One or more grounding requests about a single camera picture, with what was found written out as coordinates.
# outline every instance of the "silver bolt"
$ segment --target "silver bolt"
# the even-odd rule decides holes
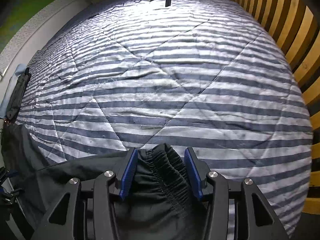
[[[78,181],[79,180],[77,178],[72,178],[71,180],[69,180],[69,183],[74,185],[74,184],[77,184]]]
[[[112,177],[112,176],[113,176],[113,171],[106,171],[106,172],[104,173],[104,176],[106,176],[106,177]]]
[[[217,173],[216,171],[210,171],[210,172],[209,172],[209,176],[210,176],[211,178],[216,178],[216,177],[218,177],[218,173]]]
[[[247,184],[247,185],[252,185],[253,180],[250,179],[250,178],[246,178],[246,179],[244,180],[244,183]]]

